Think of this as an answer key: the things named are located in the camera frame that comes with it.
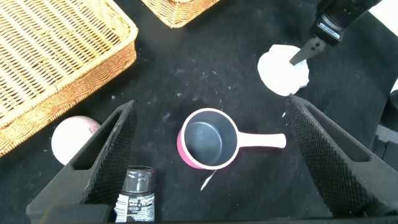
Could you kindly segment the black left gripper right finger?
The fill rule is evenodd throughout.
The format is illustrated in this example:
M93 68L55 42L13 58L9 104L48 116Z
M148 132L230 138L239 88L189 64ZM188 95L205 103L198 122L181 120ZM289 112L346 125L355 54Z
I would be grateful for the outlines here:
M312 179L336 217L397 215L397 171L303 98L285 112Z

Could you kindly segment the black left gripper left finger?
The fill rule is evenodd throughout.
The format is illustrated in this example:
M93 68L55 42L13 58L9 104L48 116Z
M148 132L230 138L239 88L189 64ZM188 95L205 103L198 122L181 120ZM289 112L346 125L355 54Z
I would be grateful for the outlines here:
M57 205L114 205L123 186L137 126L134 100L119 106L27 206L37 223Z

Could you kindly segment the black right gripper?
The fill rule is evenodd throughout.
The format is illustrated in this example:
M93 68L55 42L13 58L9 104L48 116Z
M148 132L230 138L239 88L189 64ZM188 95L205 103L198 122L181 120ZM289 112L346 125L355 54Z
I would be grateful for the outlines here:
M290 59L290 63L295 66L321 53L326 45L340 43L345 29L380 2L381 0L321 0L310 29L313 38Z

